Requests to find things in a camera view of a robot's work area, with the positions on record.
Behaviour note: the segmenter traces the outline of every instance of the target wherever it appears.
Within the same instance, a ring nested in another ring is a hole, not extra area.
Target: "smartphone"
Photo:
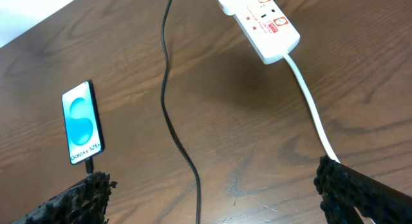
[[[91,81],[63,94],[62,105],[70,163],[77,164],[101,153],[104,141]]]

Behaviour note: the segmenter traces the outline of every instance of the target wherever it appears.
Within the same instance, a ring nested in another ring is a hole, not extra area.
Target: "scratch on table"
[[[241,191],[242,193],[244,193],[246,196],[249,196],[249,194],[247,194],[245,191],[243,191],[243,190],[241,190],[241,189],[239,189],[239,191]],[[257,201],[255,198],[253,198],[253,197],[251,197],[251,196],[249,196],[249,197],[250,197],[250,199],[252,199],[254,202],[256,202],[257,204],[263,206],[264,208],[269,209],[269,210],[271,210],[271,211],[273,211],[273,212],[277,212],[277,210],[274,210],[274,209],[270,208],[269,206],[260,203],[260,202]]]

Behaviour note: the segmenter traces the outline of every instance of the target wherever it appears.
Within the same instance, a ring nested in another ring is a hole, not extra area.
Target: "power strip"
[[[264,64],[291,52],[301,36],[274,0],[218,0],[226,15],[234,15]]]

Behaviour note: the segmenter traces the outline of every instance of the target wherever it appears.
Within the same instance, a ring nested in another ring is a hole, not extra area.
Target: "black cable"
[[[166,43],[165,43],[165,24],[166,24],[166,19],[167,19],[167,14],[169,13],[170,5],[172,4],[172,0],[169,0],[165,15],[163,17],[163,23],[162,23],[162,31],[161,31],[161,36],[162,36],[162,46],[163,46],[163,51],[165,53],[165,60],[166,60],[166,69],[165,69],[165,75],[163,77],[163,82],[162,82],[162,92],[160,94],[160,102],[162,103],[162,110],[163,110],[163,115],[165,116],[166,119],[166,124],[167,127],[169,128],[170,134],[173,138],[174,143],[176,144],[177,148],[179,149],[180,153],[183,155],[187,163],[189,164],[190,168],[193,171],[194,177],[196,178],[196,193],[197,193],[197,201],[196,201],[196,224],[200,224],[200,203],[201,203],[201,193],[200,193],[200,177],[199,173],[196,170],[196,167],[194,166],[192,160],[190,159],[189,155],[186,153],[186,150],[183,148],[182,143],[180,142],[178,135],[176,134],[176,131],[173,128],[172,122],[170,121],[169,115],[167,114],[166,107],[165,107],[165,90],[166,90],[166,83],[167,83],[167,77],[169,76],[169,58],[167,56],[167,50],[166,50]]]

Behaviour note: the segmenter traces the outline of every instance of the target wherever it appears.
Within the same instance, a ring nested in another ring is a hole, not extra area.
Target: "red label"
[[[270,24],[269,24],[269,28],[270,28],[274,33],[276,33],[277,31],[279,31],[279,30],[276,28],[276,26],[275,26],[274,23],[270,23]]]

